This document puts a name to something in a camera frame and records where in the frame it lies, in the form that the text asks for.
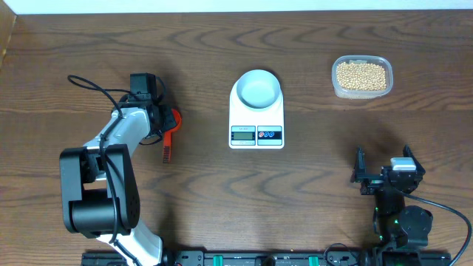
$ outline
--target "container of beans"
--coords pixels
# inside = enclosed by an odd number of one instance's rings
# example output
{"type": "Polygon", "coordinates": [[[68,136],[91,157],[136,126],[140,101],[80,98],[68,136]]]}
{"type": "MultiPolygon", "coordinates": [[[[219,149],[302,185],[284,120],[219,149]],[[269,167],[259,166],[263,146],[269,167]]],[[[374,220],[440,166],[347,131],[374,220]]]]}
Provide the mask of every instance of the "container of beans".
{"type": "Polygon", "coordinates": [[[335,94],[340,98],[371,99],[388,94],[394,83],[388,60],[372,55],[345,55],[332,66],[335,94]]]}

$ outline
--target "robotic arm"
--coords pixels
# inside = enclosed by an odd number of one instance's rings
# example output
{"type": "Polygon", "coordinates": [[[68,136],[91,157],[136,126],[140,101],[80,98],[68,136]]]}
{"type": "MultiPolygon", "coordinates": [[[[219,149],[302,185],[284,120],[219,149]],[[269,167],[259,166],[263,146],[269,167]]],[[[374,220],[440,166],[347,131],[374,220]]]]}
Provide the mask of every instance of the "robotic arm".
{"type": "Polygon", "coordinates": [[[113,110],[112,119],[102,131],[83,147],[65,149],[60,156],[67,230],[109,243],[128,265],[152,266],[163,260],[161,238],[140,219],[140,198],[131,162],[142,139],[162,137],[177,125],[171,108],[160,104],[160,98],[154,75],[131,75],[128,100],[118,104],[120,109],[113,110]],[[84,189],[84,183],[106,180],[101,149],[114,193],[110,183],[107,189],[84,189]]]}

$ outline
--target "wooden table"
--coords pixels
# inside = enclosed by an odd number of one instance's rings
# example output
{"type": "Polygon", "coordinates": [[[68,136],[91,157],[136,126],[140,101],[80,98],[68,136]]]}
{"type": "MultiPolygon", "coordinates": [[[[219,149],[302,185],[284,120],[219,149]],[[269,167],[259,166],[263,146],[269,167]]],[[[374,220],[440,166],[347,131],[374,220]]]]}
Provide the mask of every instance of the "wooden table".
{"type": "MultiPolygon", "coordinates": [[[[142,218],[167,246],[298,251],[378,241],[374,199],[350,183],[357,145],[376,173],[410,144],[427,170],[415,195],[473,219],[472,62],[473,11],[20,16],[0,74],[0,263],[78,265],[109,249],[62,221],[59,154],[92,139],[112,108],[68,74],[168,84],[183,116],[173,162],[161,163],[161,145],[132,160],[142,218]],[[391,62],[386,97],[335,96],[331,66],[350,54],[391,62]],[[228,96],[250,69],[282,82],[281,151],[228,147],[228,96]]],[[[429,249],[455,255],[463,220],[420,206],[434,214],[429,249]]],[[[473,248],[460,260],[471,263],[473,248]]]]}

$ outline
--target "white wall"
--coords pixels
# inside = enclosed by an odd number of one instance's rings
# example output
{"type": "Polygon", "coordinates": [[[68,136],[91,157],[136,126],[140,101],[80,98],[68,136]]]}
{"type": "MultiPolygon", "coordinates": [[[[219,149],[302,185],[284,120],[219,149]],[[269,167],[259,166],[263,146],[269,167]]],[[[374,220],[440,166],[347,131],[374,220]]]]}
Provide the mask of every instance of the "white wall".
{"type": "Polygon", "coordinates": [[[19,15],[473,9],[473,0],[4,0],[19,15]]]}

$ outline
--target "plastic container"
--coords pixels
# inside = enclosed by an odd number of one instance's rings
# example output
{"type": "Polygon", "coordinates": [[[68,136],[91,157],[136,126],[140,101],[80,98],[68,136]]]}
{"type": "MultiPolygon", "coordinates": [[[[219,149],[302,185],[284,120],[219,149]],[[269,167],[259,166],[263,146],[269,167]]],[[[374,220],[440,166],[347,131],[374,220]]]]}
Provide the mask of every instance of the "plastic container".
{"type": "Polygon", "coordinates": [[[392,76],[392,67],[388,60],[373,55],[344,55],[337,59],[332,66],[332,83],[335,88],[335,94],[340,98],[348,99],[372,99],[376,97],[381,97],[388,94],[392,85],[394,84],[394,78],[392,76]],[[344,89],[337,81],[337,66],[343,62],[355,63],[355,64],[376,64],[382,66],[386,73],[386,89],[380,91],[361,91],[353,89],[344,89]]]}

